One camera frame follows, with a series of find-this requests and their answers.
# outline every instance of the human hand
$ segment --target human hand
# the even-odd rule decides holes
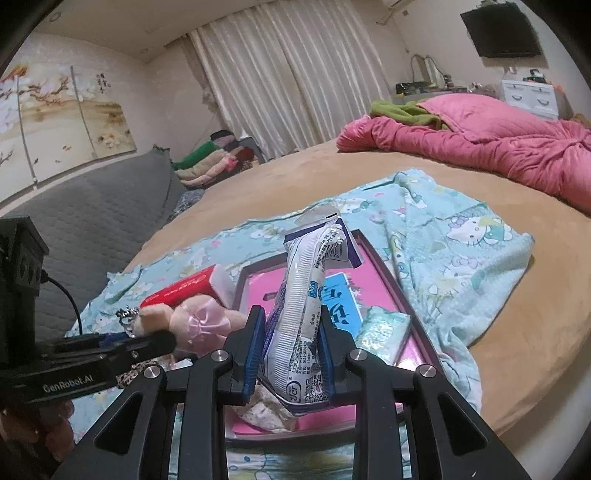
[[[62,462],[74,448],[74,432],[68,419],[74,413],[74,404],[65,401],[55,406],[59,421],[47,429],[45,446]],[[14,413],[4,410],[0,412],[0,435],[4,440],[16,440],[25,443],[37,443],[40,439],[38,430],[33,422]]]

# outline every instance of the pink bow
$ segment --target pink bow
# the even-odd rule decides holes
[[[226,311],[214,299],[208,299],[196,312],[189,312],[187,342],[191,350],[201,357],[221,348],[230,333],[230,320]]]

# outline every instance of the wall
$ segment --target wall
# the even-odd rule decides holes
[[[189,66],[183,39],[167,45],[166,51],[148,64],[165,121],[174,137],[171,158],[181,160],[196,145],[208,140],[209,135],[223,128],[217,109],[204,103],[203,88],[197,77],[205,78],[199,69],[197,55]]]
[[[380,0],[352,2],[378,50],[390,92],[395,93],[397,83],[409,82],[411,78],[410,57],[405,51],[406,45],[400,30],[392,19],[386,25],[376,24],[388,14],[388,9]]]
[[[561,85],[571,107],[591,118],[591,90],[560,40],[523,2],[515,0],[536,30],[544,59],[481,59],[468,36],[460,14],[479,5],[478,0],[414,0],[394,15],[411,54],[431,55],[458,85],[499,83],[504,66],[516,66],[518,78],[540,68],[555,85]]]
[[[161,147],[178,148],[176,138],[161,113],[163,109],[160,98],[145,63],[85,41],[42,33],[32,33],[25,40],[7,71],[18,63],[73,64],[104,71],[108,74],[113,87],[113,99],[122,106],[137,151],[85,164],[24,190],[0,203],[0,215],[74,175],[93,170],[106,163],[146,153],[155,143]]]

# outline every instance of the wall-mounted tv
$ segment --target wall-mounted tv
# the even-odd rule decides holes
[[[461,16],[481,57],[520,58],[542,53],[529,19],[514,3],[487,5]]]

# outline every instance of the pink plush toy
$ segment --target pink plush toy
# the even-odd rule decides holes
[[[246,324],[246,316],[226,310],[208,295],[196,295],[174,310],[164,303],[139,309],[133,322],[134,335],[144,336],[156,330],[170,330],[177,339],[177,360],[195,354],[198,357],[223,347],[226,337]]]

